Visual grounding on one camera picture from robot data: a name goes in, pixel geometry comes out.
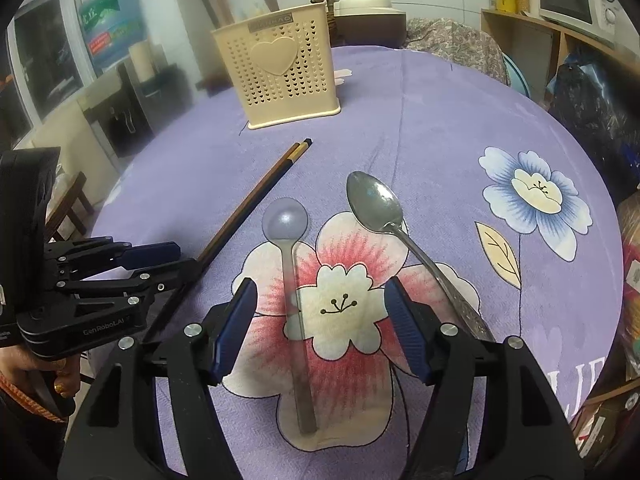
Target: clear plastic spoon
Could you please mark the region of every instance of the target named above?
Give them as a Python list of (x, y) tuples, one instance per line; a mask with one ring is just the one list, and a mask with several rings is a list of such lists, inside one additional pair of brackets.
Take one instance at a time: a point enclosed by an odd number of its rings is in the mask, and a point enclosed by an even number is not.
[(289, 334), (297, 333), (296, 335), (300, 336), (300, 338), (293, 336), (289, 338), (289, 351), (298, 427), (302, 434), (314, 433), (318, 428), (309, 385), (304, 325), (298, 307), (296, 272), (293, 263), (293, 247), (305, 234), (308, 223), (309, 218), (305, 207), (293, 198), (274, 200), (262, 215), (264, 237), (279, 248), (282, 254), (282, 278)]

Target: finger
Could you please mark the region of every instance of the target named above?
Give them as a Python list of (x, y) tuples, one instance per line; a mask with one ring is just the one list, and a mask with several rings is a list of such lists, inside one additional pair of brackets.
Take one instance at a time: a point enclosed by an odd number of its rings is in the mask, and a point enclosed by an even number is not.
[(66, 358), (65, 367), (56, 372), (56, 375), (54, 382), (56, 392), (65, 399), (74, 397), (80, 390), (80, 356)]
[(4, 358), (8, 362), (11, 368), (15, 370), (40, 370), (43, 372), (57, 372), (63, 370), (66, 365), (66, 359), (60, 359), (59, 361), (43, 361), (38, 359), (31, 351), (24, 345), (12, 346), (5, 348)]

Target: blue gripper pad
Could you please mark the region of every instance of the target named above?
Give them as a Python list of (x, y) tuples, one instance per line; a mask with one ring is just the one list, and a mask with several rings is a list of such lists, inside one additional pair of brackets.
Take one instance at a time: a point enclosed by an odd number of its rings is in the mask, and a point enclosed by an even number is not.
[(258, 306), (258, 288), (253, 280), (245, 278), (229, 303), (231, 313), (224, 322), (214, 347), (211, 374), (219, 382), (231, 373)]
[(127, 270), (168, 264), (180, 259), (180, 246), (175, 242), (141, 245), (122, 253), (117, 264)]
[(402, 285), (396, 277), (385, 283), (385, 308), (393, 323), (398, 341), (412, 373), (423, 383), (431, 376), (431, 367), (427, 362), (427, 342), (415, 322), (404, 298)]

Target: purple tablecloth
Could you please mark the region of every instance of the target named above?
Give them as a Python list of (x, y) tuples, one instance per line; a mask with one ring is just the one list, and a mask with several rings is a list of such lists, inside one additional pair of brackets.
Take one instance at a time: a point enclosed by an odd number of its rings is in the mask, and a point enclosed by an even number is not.
[[(260, 316), (233, 374), (211, 393), (244, 477), (397, 478), (424, 416), (431, 389), (407, 373), (379, 287), (398, 274), (414, 299), (443, 316), (446, 307), (394, 238), (358, 227), (345, 195), (354, 170), (392, 187), (410, 235), (448, 266), (497, 340), (522, 334), (571, 417), (609, 351), (623, 283), (615, 211), (585, 153), (532, 101), (430, 54), (345, 47), (334, 50), (334, 67), (353, 75), (337, 88), (342, 112), (333, 117), (251, 131), (232, 90), (201, 102), (136, 157), (94, 228), (134, 244), (174, 240), (196, 256), (282, 153), (313, 139), (168, 329), (201, 320), (243, 276), (258, 283)], [(278, 315), (279, 254), (260, 227), (282, 196), (310, 217), (296, 257), (322, 430), (315, 440), (297, 432), (286, 364), (267, 348), (282, 348), (289, 334)], [(105, 357), (92, 355), (95, 365)], [(159, 389), (165, 451), (182, 470), (168, 386)], [(481, 401), (478, 388), (470, 463)]]

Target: chopsticks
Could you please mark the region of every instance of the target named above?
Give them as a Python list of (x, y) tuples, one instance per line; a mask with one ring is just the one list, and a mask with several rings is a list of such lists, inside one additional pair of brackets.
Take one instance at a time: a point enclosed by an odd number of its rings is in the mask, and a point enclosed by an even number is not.
[[(198, 256), (198, 261), (202, 264), (200, 277), (204, 275), (207, 268), (220, 254), (223, 247), (231, 240), (231, 237), (238, 231), (240, 226), (248, 218), (248, 216), (255, 210), (258, 204), (264, 199), (265, 196), (273, 189), (278, 181), (289, 171), (295, 162), (308, 150), (311, 146), (311, 139), (305, 139), (302, 142), (294, 143), (283, 156), (275, 163), (275, 165), (269, 170), (269, 172), (262, 178), (258, 184), (254, 187), (251, 193), (242, 200), (242, 203), (236, 208), (232, 215), (222, 225), (219, 231), (211, 239), (208, 245)], [(174, 312), (178, 309), (182, 300), (193, 288), (193, 285), (198, 280), (185, 284), (174, 290), (167, 302), (164, 304), (158, 316), (153, 320), (151, 326), (146, 331), (142, 341), (147, 343), (151, 341), (158, 333), (162, 332), (169, 323)]]

